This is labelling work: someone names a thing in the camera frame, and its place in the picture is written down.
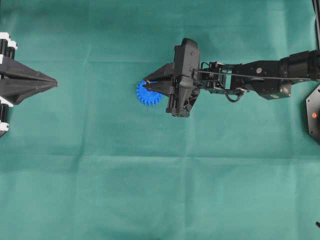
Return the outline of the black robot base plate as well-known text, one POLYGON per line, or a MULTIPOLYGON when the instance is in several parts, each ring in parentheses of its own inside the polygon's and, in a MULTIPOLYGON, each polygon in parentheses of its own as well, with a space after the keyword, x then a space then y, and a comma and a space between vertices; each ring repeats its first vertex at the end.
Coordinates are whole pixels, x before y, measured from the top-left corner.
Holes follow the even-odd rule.
POLYGON ((306 116, 308 133, 320 144, 320 86, 318 85, 306 98, 306 116))

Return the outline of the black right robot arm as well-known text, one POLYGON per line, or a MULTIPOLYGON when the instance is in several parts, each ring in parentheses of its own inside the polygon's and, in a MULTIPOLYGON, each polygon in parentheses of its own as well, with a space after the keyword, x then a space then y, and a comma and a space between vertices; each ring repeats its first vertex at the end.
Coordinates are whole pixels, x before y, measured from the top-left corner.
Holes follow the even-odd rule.
POLYGON ((166 112, 189 117, 201 90, 224 95, 238 102, 250 91, 266 100, 288 98, 292 85, 320 80, 320 51, 303 51, 280 60, 258 60, 246 64, 210 62, 203 67, 198 44, 184 38, 174 48, 173 62, 144 78, 143 87, 168 97, 166 112))

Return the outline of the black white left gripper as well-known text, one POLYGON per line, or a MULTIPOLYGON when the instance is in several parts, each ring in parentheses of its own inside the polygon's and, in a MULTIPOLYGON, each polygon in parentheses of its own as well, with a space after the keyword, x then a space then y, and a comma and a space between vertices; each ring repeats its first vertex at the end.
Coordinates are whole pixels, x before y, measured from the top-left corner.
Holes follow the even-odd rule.
POLYGON ((0 73, 12 79, 0 81, 0 136, 9 130, 9 109, 33 95, 58 86, 56 79, 36 71, 18 61, 15 52, 17 43, 8 32, 0 33, 0 73))

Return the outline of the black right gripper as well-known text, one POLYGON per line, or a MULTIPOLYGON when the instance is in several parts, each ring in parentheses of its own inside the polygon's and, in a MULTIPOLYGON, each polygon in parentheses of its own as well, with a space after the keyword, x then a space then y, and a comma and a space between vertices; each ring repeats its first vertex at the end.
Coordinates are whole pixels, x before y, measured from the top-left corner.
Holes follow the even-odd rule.
POLYGON ((174 117, 187 118, 194 106, 200 89, 195 86, 200 66, 198 44, 184 38, 180 45, 174 47, 174 60, 146 76, 144 87, 151 92, 168 94, 166 112, 174 117))

